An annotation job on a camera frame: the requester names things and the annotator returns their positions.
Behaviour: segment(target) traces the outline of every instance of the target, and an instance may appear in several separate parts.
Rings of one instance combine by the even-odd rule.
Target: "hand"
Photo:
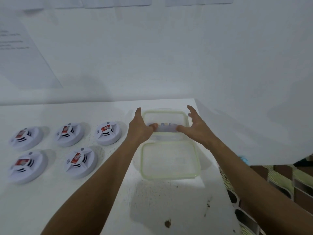
[[[218,138],[212,133],[210,128],[192,106],[187,106],[187,108],[190,110],[188,115],[192,118],[193,125],[191,127],[178,125],[176,130],[186,134],[194,141],[201,143],[205,148],[210,149],[211,144]]]
[[[136,110],[135,117],[129,123],[128,133],[125,140],[138,144],[139,146],[150,138],[151,134],[158,126],[157,123],[146,126],[141,116],[141,108],[139,107]]]

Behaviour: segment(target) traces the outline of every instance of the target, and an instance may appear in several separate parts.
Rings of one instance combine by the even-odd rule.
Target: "paper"
[[[1,0],[11,10],[36,10],[51,8],[82,8],[82,0]]]
[[[234,0],[165,0],[167,7],[186,6],[186,5],[205,5],[205,4],[228,4]]]
[[[0,8],[0,75],[20,89],[62,88],[13,11]]]
[[[149,6],[152,0],[83,0],[85,8]]]

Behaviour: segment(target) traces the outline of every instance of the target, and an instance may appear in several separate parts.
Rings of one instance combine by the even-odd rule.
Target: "patterned floor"
[[[294,165],[251,166],[251,168],[281,191],[292,201],[300,205],[313,216],[313,154]],[[233,203],[235,214],[243,235],[266,235],[256,221],[250,216],[247,206],[240,200],[220,169],[230,201]]]

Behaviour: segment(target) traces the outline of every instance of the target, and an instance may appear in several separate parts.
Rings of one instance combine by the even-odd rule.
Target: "forearm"
[[[311,216],[269,185],[223,142],[216,138],[204,146],[211,151],[238,196],[267,234],[311,234]]]
[[[138,146],[124,141],[60,207],[42,235],[100,234]]]

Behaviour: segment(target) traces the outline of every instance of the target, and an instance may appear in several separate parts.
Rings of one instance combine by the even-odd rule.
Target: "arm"
[[[212,133],[194,108],[188,106],[188,109],[193,125],[190,128],[180,125],[177,131],[211,151],[236,193],[248,205],[249,212],[266,234],[313,234],[311,215],[247,166]]]
[[[100,234],[131,160],[158,124],[146,126],[138,108],[125,141],[60,207],[41,235]]]

